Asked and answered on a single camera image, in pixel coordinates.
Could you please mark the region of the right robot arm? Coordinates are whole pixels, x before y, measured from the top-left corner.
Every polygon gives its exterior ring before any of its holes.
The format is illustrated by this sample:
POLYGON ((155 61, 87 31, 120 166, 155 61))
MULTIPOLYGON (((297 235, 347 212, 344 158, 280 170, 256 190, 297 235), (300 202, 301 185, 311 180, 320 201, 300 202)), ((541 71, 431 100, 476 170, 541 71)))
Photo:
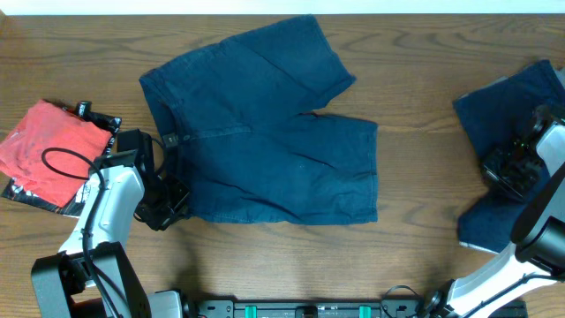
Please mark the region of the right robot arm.
POLYGON ((549 181, 517 218, 504 250, 444 284, 417 317, 488 317, 527 292, 564 281, 564 120, 540 105, 529 128, 529 157, 543 161, 549 181))

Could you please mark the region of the navy blue shorts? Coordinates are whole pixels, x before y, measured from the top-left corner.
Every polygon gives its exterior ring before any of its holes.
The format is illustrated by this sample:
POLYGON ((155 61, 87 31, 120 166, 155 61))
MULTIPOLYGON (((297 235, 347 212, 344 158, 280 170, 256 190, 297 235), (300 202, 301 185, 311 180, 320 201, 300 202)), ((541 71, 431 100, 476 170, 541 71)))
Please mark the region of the navy blue shorts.
POLYGON ((141 76, 166 171, 190 216, 215 223, 377 220, 377 132, 323 109, 354 77, 317 19, 286 19, 187 52, 141 76))

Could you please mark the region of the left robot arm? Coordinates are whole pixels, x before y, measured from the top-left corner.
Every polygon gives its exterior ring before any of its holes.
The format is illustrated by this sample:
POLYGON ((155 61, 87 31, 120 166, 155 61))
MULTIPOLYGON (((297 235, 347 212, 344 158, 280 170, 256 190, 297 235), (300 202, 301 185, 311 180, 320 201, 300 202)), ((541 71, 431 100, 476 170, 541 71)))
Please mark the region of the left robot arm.
POLYGON ((31 270, 41 316, 191 316, 180 290, 146 293, 125 252, 145 194, 138 151, 100 156, 89 166, 87 200, 74 230, 31 270))

